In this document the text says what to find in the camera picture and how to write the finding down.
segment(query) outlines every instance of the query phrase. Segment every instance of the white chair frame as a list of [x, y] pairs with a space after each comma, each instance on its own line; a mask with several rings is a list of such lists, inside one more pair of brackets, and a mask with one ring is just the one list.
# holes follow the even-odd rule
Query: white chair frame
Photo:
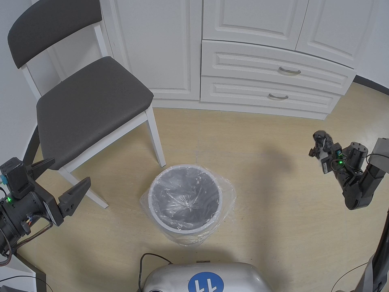
[[[107, 48], [105, 46], [105, 42], [103, 39], [103, 33], [101, 31], [100, 23], [93, 24], [93, 27], [95, 29], [95, 34], [97, 38], [97, 42], [100, 48], [100, 53], [102, 57], [108, 56]], [[28, 85], [30, 86], [34, 96], [36, 97], [36, 100], [39, 100], [42, 96], [32, 79], [31, 73], [27, 67], [27, 64], [23, 65], [20, 68], [27, 80]], [[116, 141], [117, 139], [121, 138], [124, 134], [127, 134], [129, 131], [135, 129], [140, 124], [147, 121], [147, 127], [151, 136], [151, 141], [153, 143], [153, 148], [155, 151], [155, 154], [157, 156], [158, 163], [161, 167], [166, 165], [165, 157], [163, 155], [162, 151], [162, 145], [161, 141], [159, 139], [159, 134], [157, 130], [157, 124], [155, 122], [154, 118], [154, 112], [153, 107], [150, 105], [148, 109], [146, 109], [141, 114], [137, 115], [133, 119], [131, 119], [129, 122], [123, 124], [121, 127], [117, 128], [114, 132], [108, 134], [104, 138], [100, 139], [97, 143], [90, 146], [88, 149], [86, 149], [84, 152], [82, 152], [77, 158], [73, 159], [66, 165], [64, 165], [62, 168], [58, 170], [58, 172], [72, 185], [75, 185], [79, 182], [77, 178], [75, 178], [71, 172], [78, 168], [81, 164], [83, 164], [85, 161], [93, 157], [96, 153], [103, 150], [105, 147]], [[107, 202], [105, 202], [104, 199], [102, 199], [100, 196], [98, 196], [95, 192], [93, 192], [91, 189], [88, 190], [86, 193], [88, 197], [90, 197], [94, 202], [102, 206], [103, 208], [108, 207]]]

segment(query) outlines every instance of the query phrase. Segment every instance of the clear plastic bag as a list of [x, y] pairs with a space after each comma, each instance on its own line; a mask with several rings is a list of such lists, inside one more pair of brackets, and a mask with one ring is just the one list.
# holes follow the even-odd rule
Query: clear plastic bag
[[235, 200], [228, 180], [198, 165], [182, 164], [159, 174], [140, 204], [168, 239], [194, 246], [218, 228]]

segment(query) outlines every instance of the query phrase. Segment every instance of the drawer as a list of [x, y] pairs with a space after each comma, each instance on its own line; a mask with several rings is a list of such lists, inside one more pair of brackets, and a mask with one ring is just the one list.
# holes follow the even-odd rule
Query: drawer
[[269, 106], [330, 113], [340, 96], [330, 92], [269, 81], [201, 76], [200, 98], [202, 102]]
[[206, 76], [271, 81], [342, 95], [356, 75], [352, 68], [303, 53], [226, 41], [203, 40], [201, 64]]

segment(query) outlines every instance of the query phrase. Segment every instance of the light wood floor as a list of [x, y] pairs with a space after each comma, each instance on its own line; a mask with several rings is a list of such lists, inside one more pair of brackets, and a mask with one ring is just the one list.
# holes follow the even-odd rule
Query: light wood floor
[[[139, 205], [162, 171], [142, 125], [73, 172], [79, 179], [90, 176], [93, 190], [110, 206], [102, 209], [85, 197], [60, 227], [20, 250], [46, 272], [54, 292], [135, 292], [145, 252], [173, 263], [251, 263], [275, 291], [330, 292], [341, 275], [374, 253], [389, 206], [389, 176], [369, 207], [349, 211], [333, 174], [324, 175], [308, 152], [320, 129], [343, 147], [357, 141], [371, 151], [378, 137], [389, 136], [389, 96], [353, 84], [325, 121], [154, 111], [167, 166], [197, 163], [229, 179], [237, 193], [234, 217], [194, 249], [165, 238]], [[38, 182], [56, 197], [70, 187], [55, 171]], [[147, 257], [143, 278], [163, 264]], [[346, 275], [335, 290], [355, 288], [362, 269]]]

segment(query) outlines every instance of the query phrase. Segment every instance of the white chair leg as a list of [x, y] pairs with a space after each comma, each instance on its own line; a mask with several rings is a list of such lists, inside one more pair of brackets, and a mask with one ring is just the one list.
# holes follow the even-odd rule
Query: white chair leg
[[[76, 185], [78, 182], [80, 182], [77, 178], [75, 178], [73, 175], [71, 175], [65, 168], [60, 168], [58, 172], [72, 185]], [[86, 195], [90, 197], [94, 202], [96, 202], [99, 206], [102, 206], [103, 208], [108, 207], [108, 203], [105, 202], [104, 199], [102, 199], [98, 194], [96, 194], [93, 190], [90, 188], [86, 192]]]
[[147, 116], [147, 127], [150, 132], [151, 141], [153, 143], [155, 154], [157, 155], [158, 163], [161, 167], [166, 165], [165, 157], [163, 155], [161, 140], [159, 139], [157, 124], [155, 123], [153, 107], [150, 105], [148, 109], [145, 111]]

